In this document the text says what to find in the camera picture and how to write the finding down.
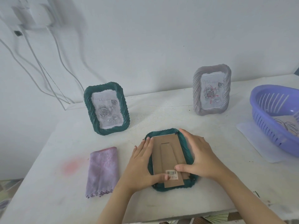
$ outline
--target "folded cloth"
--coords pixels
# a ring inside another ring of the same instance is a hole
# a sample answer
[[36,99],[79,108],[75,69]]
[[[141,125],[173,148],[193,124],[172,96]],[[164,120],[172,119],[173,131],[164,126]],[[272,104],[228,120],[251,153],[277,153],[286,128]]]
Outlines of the folded cloth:
[[90,154],[85,196],[103,196],[113,192],[119,180],[116,147],[106,148]]

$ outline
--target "tabletop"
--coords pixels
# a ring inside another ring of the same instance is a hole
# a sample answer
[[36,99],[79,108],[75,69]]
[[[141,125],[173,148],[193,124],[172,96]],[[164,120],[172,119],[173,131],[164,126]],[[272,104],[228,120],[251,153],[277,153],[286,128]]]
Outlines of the tabletop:
[[[277,209],[280,216],[289,214],[298,218],[299,169],[296,172],[283,162],[266,162],[236,128],[240,122],[252,121],[250,92],[262,84],[299,89],[299,77],[285,75],[232,82],[228,109],[222,114],[206,116],[193,111],[192,88],[129,96],[126,97],[129,128],[107,136],[93,131],[84,103],[70,105],[0,223],[95,223],[111,194],[85,197],[89,154],[117,147],[122,174],[134,145],[151,131],[169,128],[184,128],[204,136],[221,161],[270,208]],[[234,209],[216,182],[200,178],[192,188],[156,192],[150,187],[137,192],[129,202],[123,222]]]

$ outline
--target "green photo frame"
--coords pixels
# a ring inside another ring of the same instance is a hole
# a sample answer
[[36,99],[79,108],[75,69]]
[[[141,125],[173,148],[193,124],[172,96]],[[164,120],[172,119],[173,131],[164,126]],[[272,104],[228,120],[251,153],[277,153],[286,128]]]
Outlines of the green photo frame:
[[[190,150],[189,150],[189,148],[187,146],[187,141],[186,141],[184,135],[178,129],[171,128],[171,129],[167,129],[167,130],[163,130],[163,131],[152,131],[152,132],[148,133],[145,136],[144,139],[146,139],[147,137],[151,138],[151,137],[154,137],[154,136],[161,136],[161,135],[167,135],[167,134],[173,134],[173,133],[175,133],[175,134],[178,135],[178,140],[180,141],[180,144],[181,144],[181,147],[182,147],[182,151],[183,151],[186,163],[189,164],[189,165],[193,164],[194,160],[193,160],[191,152],[190,152]],[[150,156],[147,168],[149,170],[149,173],[151,175],[153,175],[154,174],[154,170],[153,170],[153,166],[152,166],[152,156]],[[157,184],[152,185],[152,187],[156,191],[159,191],[159,192],[166,192],[166,191],[169,191],[169,190],[172,190],[172,189],[175,189],[175,188],[190,188],[190,187],[192,187],[196,183],[197,178],[198,178],[197,175],[190,174],[189,179],[184,179],[184,184],[185,185],[180,185],[180,186],[174,186],[174,187],[165,188],[164,187],[164,183],[157,183]]]
[[[92,103],[92,94],[102,92],[104,90],[115,90],[116,96],[119,100],[120,112],[123,116],[123,124],[122,126],[115,126],[109,129],[100,128],[100,122],[95,113],[95,107]],[[126,130],[130,124],[130,116],[128,112],[128,107],[126,104],[125,96],[123,94],[122,87],[116,82],[108,82],[106,84],[97,85],[97,86],[88,86],[84,92],[84,102],[88,109],[88,115],[92,122],[92,126],[94,131],[100,135],[108,135],[115,132],[121,132]]]

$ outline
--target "white wall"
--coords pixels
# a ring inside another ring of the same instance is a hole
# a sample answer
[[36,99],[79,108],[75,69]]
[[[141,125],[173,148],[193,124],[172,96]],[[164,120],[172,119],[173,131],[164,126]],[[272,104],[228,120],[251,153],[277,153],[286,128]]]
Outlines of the white wall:
[[[135,95],[191,87],[201,66],[225,63],[233,81],[290,74],[299,66],[299,0],[56,3],[64,23],[55,30],[63,58],[84,87],[114,81],[125,95]],[[28,37],[62,92],[82,101],[47,31]],[[0,38],[11,48],[18,44],[21,55],[37,66],[24,38],[13,37],[2,22]],[[0,47],[0,179],[18,178],[30,169],[63,110]],[[19,60],[45,88],[39,73]]]

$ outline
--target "forearm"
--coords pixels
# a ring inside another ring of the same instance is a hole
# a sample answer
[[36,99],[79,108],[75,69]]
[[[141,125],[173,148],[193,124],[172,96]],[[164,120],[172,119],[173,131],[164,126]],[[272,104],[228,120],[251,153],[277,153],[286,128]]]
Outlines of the forearm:
[[284,224],[232,172],[217,180],[224,188],[246,224]]
[[98,224],[121,224],[132,194],[116,185],[105,208],[99,216]]

